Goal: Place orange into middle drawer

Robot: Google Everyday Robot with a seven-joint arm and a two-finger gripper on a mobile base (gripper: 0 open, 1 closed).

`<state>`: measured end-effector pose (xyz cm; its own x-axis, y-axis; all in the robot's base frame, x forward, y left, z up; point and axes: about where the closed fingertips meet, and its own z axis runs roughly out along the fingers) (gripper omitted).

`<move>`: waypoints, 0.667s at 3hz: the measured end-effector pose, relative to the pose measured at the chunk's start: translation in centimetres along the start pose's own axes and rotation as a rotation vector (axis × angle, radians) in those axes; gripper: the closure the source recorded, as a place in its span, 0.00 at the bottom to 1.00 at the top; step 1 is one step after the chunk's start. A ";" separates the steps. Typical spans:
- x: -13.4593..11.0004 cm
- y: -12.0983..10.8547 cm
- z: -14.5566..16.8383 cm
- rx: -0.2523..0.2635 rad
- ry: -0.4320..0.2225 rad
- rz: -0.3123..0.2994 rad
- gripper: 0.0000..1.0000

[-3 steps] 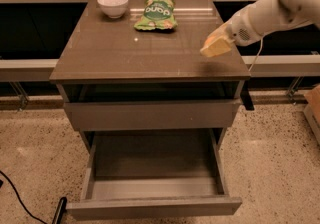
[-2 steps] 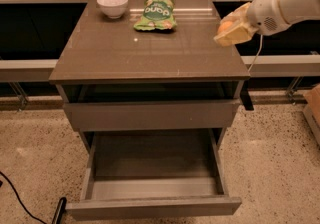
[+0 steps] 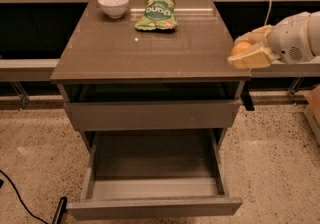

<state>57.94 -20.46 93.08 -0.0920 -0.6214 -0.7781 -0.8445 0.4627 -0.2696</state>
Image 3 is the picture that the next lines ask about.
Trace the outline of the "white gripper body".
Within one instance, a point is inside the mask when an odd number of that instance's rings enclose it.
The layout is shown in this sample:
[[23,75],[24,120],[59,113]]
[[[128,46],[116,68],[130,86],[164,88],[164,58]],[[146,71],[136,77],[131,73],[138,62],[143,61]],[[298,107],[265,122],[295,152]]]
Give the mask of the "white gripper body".
[[286,64],[308,62],[314,58],[309,43],[311,14],[302,12],[289,16],[273,26],[268,36],[271,50]]

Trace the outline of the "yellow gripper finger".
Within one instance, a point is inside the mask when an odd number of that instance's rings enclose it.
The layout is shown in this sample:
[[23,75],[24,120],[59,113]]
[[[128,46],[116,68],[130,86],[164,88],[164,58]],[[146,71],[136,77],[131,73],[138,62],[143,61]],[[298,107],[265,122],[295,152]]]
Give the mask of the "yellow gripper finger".
[[255,44],[244,52],[228,57],[228,62],[237,69],[259,69],[269,67],[280,58],[270,47]]
[[247,32],[239,36],[235,40],[234,44],[238,45],[239,43],[245,43],[250,46],[253,46],[255,44],[262,44],[263,46],[268,46],[269,45],[268,37],[272,29],[273,29],[272,25],[264,25],[262,27],[259,27],[257,29],[254,29],[250,32]]

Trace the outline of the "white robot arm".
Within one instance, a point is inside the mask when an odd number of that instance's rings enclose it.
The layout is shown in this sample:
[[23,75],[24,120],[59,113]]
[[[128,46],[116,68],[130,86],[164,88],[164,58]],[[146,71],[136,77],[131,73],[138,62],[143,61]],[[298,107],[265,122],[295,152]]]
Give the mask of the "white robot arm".
[[302,12],[238,37],[228,62],[238,69],[309,62],[320,55],[320,12]]

